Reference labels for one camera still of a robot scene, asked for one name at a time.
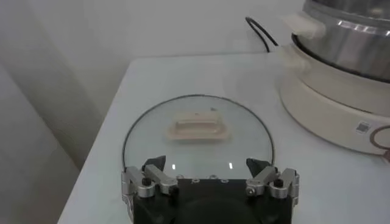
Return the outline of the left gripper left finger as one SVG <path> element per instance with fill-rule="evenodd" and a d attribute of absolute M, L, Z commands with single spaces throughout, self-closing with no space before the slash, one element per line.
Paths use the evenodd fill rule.
<path fill-rule="evenodd" d="M 158 189 L 163 195 L 175 197 L 179 193 L 179 182 L 163 172 L 165 162 L 165 156 L 158 156 L 147 159 L 140 169 L 135 166 L 125 167 L 121 173 L 122 195 L 151 198 Z"/>

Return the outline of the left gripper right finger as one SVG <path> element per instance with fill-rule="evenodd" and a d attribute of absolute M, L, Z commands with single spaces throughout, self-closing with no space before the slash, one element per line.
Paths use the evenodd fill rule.
<path fill-rule="evenodd" d="M 296 170 L 287 168 L 280 173 L 269 162 L 253 158 L 246 159 L 246 165 L 252 175 L 246 180 L 247 196 L 261 196 L 268 190 L 272 198 L 299 198 L 299 174 Z"/>

